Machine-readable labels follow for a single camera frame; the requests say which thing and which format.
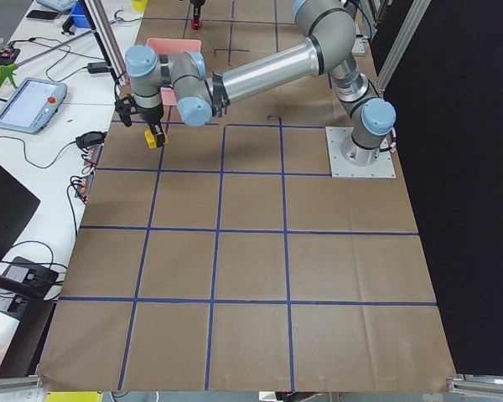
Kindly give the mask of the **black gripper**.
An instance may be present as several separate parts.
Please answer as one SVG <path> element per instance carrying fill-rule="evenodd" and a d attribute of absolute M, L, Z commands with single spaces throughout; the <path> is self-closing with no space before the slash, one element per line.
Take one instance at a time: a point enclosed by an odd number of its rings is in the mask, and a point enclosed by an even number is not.
<path fill-rule="evenodd" d="M 201 15 L 201 9 L 205 5 L 205 0 L 190 0 L 193 6 L 193 16 L 199 17 Z"/>
<path fill-rule="evenodd" d="M 121 99 L 116 98 L 114 106 L 115 112 L 125 126 L 130 127 L 132 125 L 132 116 L 134 115 L 139 115 L 148 124 L 150 146 L 164 145 L 164 130 L 161 126 L 164 115 L 162 104 L 155 107 L 142 107 L 132 95 L 128 94 Z"/>

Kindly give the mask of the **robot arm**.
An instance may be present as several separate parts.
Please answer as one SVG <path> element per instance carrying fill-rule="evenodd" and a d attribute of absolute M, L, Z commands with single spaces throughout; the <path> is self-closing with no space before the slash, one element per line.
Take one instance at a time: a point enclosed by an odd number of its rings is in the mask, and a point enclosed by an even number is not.
<path fill-rule="evenodd" d="M 352 163 L 373 163 L 382 141 L 397 118 L 360 72 L 352 54 L 356 40 L 355 5 L 351 1 L 297 1 L 293 19 L 303 33 L 301 44 L 225 73 L 206 75 L 200 52 L 159 54 L 147 45 L 135 45 L 125 54 L 132 92 L 115 102 L 125 126 L 138 115 L 148 124 L 155 147 L 164 145 L 161 127 L 161 89 L 171 87 L 181 120 L 188 126 L 206 125 L 233 103 L 306 76 L 328 74 L 349 118 L 354 122 L 343 148 Z"/>

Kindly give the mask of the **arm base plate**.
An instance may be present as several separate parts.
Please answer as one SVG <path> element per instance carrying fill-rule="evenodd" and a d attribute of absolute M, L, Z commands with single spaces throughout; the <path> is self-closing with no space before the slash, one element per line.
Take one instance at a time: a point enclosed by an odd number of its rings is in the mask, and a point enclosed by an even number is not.
<path fill-rule="evenodd" d="M 329 167 L 332 178 L 395 179 L 397 177 L 390 151 L 382 152 L 382 144 L 371 150 L 358 147 L 352 138 L 352 127 L 325 127 Z"/>

